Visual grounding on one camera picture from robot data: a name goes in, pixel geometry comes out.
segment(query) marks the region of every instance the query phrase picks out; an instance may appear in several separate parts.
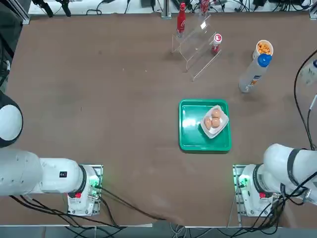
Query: paper cup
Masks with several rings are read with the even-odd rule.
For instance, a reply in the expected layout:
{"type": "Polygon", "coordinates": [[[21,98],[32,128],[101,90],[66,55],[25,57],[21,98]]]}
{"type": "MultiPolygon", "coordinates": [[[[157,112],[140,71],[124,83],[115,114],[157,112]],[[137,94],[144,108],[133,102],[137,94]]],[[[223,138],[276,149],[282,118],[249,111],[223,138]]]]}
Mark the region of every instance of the paper cup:
{"type": "Polygon", "coordinates": [[[259,51],[258,51],[258,44],[259,44],[259,43],[265,43],[265,44],[267,44],[268,47],[269,47],[271,56],[273,56],[273,46],[272,46],[272,44],[271,44],[269,41],[267,41],[267,40],[260,40],[259,42],[257,42],[257,44],[256,44],[256,49],[254,50],[254,52],[253,52],[253,54],[252,54],[252,58],[253,58],[253,59],[259,57],[259,55],[260,55],[260,53],[259,53],[259,51]]]}

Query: table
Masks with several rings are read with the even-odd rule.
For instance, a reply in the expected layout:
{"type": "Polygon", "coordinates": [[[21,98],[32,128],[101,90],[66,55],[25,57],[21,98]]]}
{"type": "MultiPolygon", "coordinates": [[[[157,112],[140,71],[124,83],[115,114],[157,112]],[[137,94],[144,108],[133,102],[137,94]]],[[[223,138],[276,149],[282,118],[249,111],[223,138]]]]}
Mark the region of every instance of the table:
{"type": "MultiPolygon", "coordinates": [[[[181,225],[225,227],[234,196],[233,164],[261,163],[272,143],[308,147],[292,90],[296,71],[316,47],[317,33],[307,13],[218,14],[212,23],[223,36],[222,55],[191,82],[170,53],[175,18],[32,20],[23,27],[7,89],[25,121],[14,147],[40,157],[103,164],[104,186],[139,208],[181,225]],[[259,39],[271,41],[273,60],[254,93],[242,95],[237,80],[259,39]],[[228,102],[228,154],[180,150],[178,103],[184,98],[228,102]]],[[[305,112],[314,93],[315,87],[299,84],[305,112]]],[[[314,138],[316,125],[311,124],[314,138]]],[[[64,207],[60,194],[36,197],[47,206],[64,207]]],[[[152,221],[107,200],[120,224],[152,221]]],[[[0,204],[2,225],[63,224],[7,197],[0,204]]],[[[316,212],[311,204],[289,204],[280,225],[316,227],[316,212]]],[[[109,222],[104,209],[94,218],[109,222]]],[[[238,226],[235,207],[230,225],[238,226]]]]}

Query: brown egg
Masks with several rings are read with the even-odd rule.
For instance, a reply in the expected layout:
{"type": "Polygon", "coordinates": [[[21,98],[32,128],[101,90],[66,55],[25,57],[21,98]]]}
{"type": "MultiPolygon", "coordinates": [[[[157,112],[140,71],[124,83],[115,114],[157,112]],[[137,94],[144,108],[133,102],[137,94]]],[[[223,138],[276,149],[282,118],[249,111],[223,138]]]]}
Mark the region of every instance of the brown egg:
{"type": "Polygon", "coordinates": [[[204,119],[204,124],[205,124],[206,128],[207,128],[208,130],[210,130],[210,128],[211,128],[211,120],[210,120],[209,117],[206,117],[206,118],[204,119]]]}
{"type": "Polygon", "coordinates": [[[212,126],[213,128],[219,127],[219,126],[220,126],[220,120],[219,120],[218,118],[213,118],[213,119],[211,120],[211,126],[212,126]]]}
{"type": "Polygon", "coordinates": [[[220,118],[221,117],[220,110],[218,110],[218,109],[213,110],[211,113],[211,116],[212,116],[212,118],[220,118]]]}

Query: black wire bundle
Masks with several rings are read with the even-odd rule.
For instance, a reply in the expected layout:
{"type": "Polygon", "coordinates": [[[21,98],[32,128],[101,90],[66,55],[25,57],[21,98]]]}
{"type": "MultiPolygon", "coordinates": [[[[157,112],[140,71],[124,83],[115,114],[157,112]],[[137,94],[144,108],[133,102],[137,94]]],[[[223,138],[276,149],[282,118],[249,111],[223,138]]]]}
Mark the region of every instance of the black wire bundle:
{"type": "Polygon", "coordinates": [[[308,56],[308,58],[302,63],[302,65],[300,66],[300,68],[298,69],[297,71],[297,74],[296,74],[296,77],[295,77],[295,81],[294,81],[294,100],[295,100],[295,104],[296,104],[296,107],[297,107],[297,110],[298,110],[298,113],[302,119],[302,122],[304,124],[304,127],[305,127],[305,131],[306,131],[306,134],[307,134],[307,137],[308,137],[308,141],[309,141],[309,144],[310,144],[310,148],[311,150],[315,150],[316,149],[316,146],[313,144],[313,141],[312,141],[312,136],[311,136],[311,133],[309,131],[309,116],[310,116],[310,110],[308,110],[308,116],[307,116],[307,125],[305,123],[305,120],[304,120],[304,117],[303,117],[303,114],[302,114],[302,111],[298,105],[298,101],[297,101],[297,96],[296,96],[296,86],[297,86],[297,78],[298,78],[298,75],[299,73],[301,72],[302,68],[304,67],[304,65],[307,63],[307,61],[309,61],[315,54],[317,53],[317,49],[311,53],[310,56],[308,56]]]}
{"type": "Polygon", "coordinates": [[[117,228],[118,231],[111,234],[109,233],[108,231],[106,231],[105,229],[102,229],[100,227],[97,227],[98,230],[101,230],[103,232],[105,232],[108,236],[108,237],[113,237],[114,234],[118,233],[119,231],[125,229],[126,227],[116,227],[116,226],[112,226],[110,224],[107,224],[107,223],[104,223],[104,222],[100,222],[100,221],[95,221],[93,219],[90,219],[90,218],[86,218],[86,217],[81,217],[81,216],[76,216],[76,215],[73,215],[73,214],[66,214],[66,213],[63,213],[57,209],[52,209],[52,208],[49,208],[47,206],[45,206],[44,204],[42,204],[41,202],[39,202],[38,200],[32,198],[32,200],[34,202],[36,202],[37,204],[34,204],[30,201],[28,201],[27,199],[25,199],[25,197],[23,197],[22,195],[20,196],[20,198],[23,200],[19,200],[18,198],[14,197],[14,196],[10,196],[13,200],[15,200],[16,202],[20,203],[21,205],[27,207],[27,208],[30,208],[32,210],[35,210],[35,211],[39,211],[39,212],[42,212],[42,213],[46,213],[46,214],[50,214],[50,215],[56,215],[56,216],[59,216],[60,218],[62,218],[64,221],[66,221],[71,227],[74,227],[74,228],[81,228],[83,229],[82,232],[78,233],[76,231],[73,231],[72,229],[70,229],[69,227],[65,227],[66,229],[70,230],[71,232],[73,232],[74,234],[76,234],[76,237],[82,237],[82,238],[87,238],[85,236],[82,235],[82,233],[86,230],[90,230],[90,229],[93,229],[92,227],[83,227],[82,225],[80,225],[78,222],[75,221],[75,219],[73,217],[77,217],[77,218],[81,218],[81,219],[84,219],[84,220],[88,220],[88,221],[93,221],[93,222],[97,222],[97,223],[100,223],[100,224],[103,224],[103,225],[107,225],[107,226],[111,226],[111,227],[114,227],[114,228],[117,228]],[[75,224],[72,224],[71,222],[69,222],[66,218],[64,218],[64,216],[68,217],[69,219],[72,220],[72,222],[75,224]]]}
{"type": "Polygon", "coordinates": [[[107,190],[107,189],[105,189],[105,188],[103,188],[103,187],[95,186],[95,188],[99,188],[99,189],[105,191],[106,193],[110,194],[111,196],[115,197],[115,198],[118,199],[120,202],[122,202],[123,205],[125,205],[125,206],[127,206],[127,207],[129,207],[129,208],[131,208],[131,209],[133,209],[133,210],[136,210],[136,211],[138,211],[139,213],[141,213],[141,214],[143,214],[143,215],[145,215],[145,216],[147,216],[147,217],[150,217],[150,218],[152,218],[152,219],[159,220],[159,221],[165,221],[164,218],[156,217],[156,216],[153,216],[153,215],[151,215],[151,214],[149,214],[149,213],[147,213],[147,212],[145,212],[145,211],[142,211],[141,209],[139,209],[139,208],[133,206],[131,203],[126,202],[125,200],[121,199],[120,197],[118,197],[117,195],[115,195],[114,193],[110,192],[109,190],[107,190]]]}
{"type": "Polygon", "coordinates": [[[61,212],[57,209],[51,209],[45,205],[43,205],[42,203],[40,203],[38,200],[32,198],[33,201],[35,201],[36,203],[38,203],[40,206],[34,204],[34,203],[31,203],[29,201],[27,202],[23,202],[21,200],[19,200],[18,198],[16,198],[15,196],[9,196],[11,197],[14,201],[16,201],[17,203],[21,204],[22,206],[24,207],[27,207],[27,208],[30,208],[32,210],[35,210],[35,211],[39,211],[39,212],[42,212],[42,213],[46,213],[46,214],[50,214],[50,215],[57,215],[57,216],[66,216],[68,218],[70,218],[76,225],[73,225],[71,224],[70,222],[67,221],[67,223],[70,225],[70,226],[73,226],[73,227],[80,227],[80,228],[83,228],[81,225],[79,225],[74,219],[73,217],[76,217],[76,218],[80,218],[80,219],[83,219],[83,220],[87,220],[87,221],[91,221],[91,222],[96,222],[96,223],[99,223],[99,224],[102,224],[102,225],[106,225],[106,226],[110,226],[110,227],[114,227],[114,228],[117,228],[116,226],[114,225],[111,225],[111,224],[108,224],[108,223],[105,223],[105,222],[101,222],[101,221],[97,221],[97,220],[94,220],[94,219],[91,219],[91,218],[88,218],[88,217],[83,217],[83,216],[77,216],[77,215],[74,215],[74,214],[67,214],[67,213],[64,213],[64,212],[61,212]]]}
{"type": "Polygon", "coordinates": [[[238,236],[241,236],[243,234],[246,234],[246,233],[249,233],[249,232],[256,232],[256,231],[261,231],[262,233],[266,234],[266,235],[272,235],[274,233],[276,233],[277,231],[277,228],[278,228],[278,223],[279,223],[279,219],[284,211],[284,208],[285,208],[285,205],[286,205],[286,201],[287,200],[290,200],[291,197],[298,197],[300,195],[302,195],[306,190],[307,188],[304,187],[304,185],[312,180],[315,176],[317,176],[317,172],[313,173],[312,175],[310,175],[307,179],[305,179],[301,184],[299,184],[296,189],[291,193],[291,194],[284,194],[284,195],[281,195],[279,196],[278,198],[278,201],[277,201],[277,204],[273,204],[273,209],[268,213],[268,215],[265,217],[265,219],[263,220],[263,222],[258,226],[258,227],[255,227],[255,225],[257,224],[258,220],[260,219],[262,213],[269,207],[269,205],[267,205],[263,211],[260,213],[260,215],[257,217],[256,221],[254,222],[254,224],[251,226],[251,227],[245,227],[245,228],[240,228],[237,232],[235,232],[234,234],[232,235],[228,235],[224,232],[222,232],[221,230],[218,229],[219,232],[221,232],[223,235],[225,236],[228,236],[228,237],[238,237],[238,236]],[[299,193],[297,193],[297,191],[299,189],[303,188],[303,190],[299,193]],[[264,232],[263,230],[267,230],[271,227],[274,227],[275,226],[275,230],[272,232],[272,233],[267,233],[267,232],[264,232]]]}

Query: white label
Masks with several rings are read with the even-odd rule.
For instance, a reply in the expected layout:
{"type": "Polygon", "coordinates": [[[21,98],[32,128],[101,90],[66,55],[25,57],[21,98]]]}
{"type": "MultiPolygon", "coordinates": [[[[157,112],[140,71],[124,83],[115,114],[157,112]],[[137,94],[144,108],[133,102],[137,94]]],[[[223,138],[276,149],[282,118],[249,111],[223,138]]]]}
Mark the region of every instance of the white label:
{"type": "Polygon", "coordinates": [[[257,83],[257,81],[261,79],[261,77],[261,75],[255,75],[249,83],[248,87],[253,87],[257,83]]]}

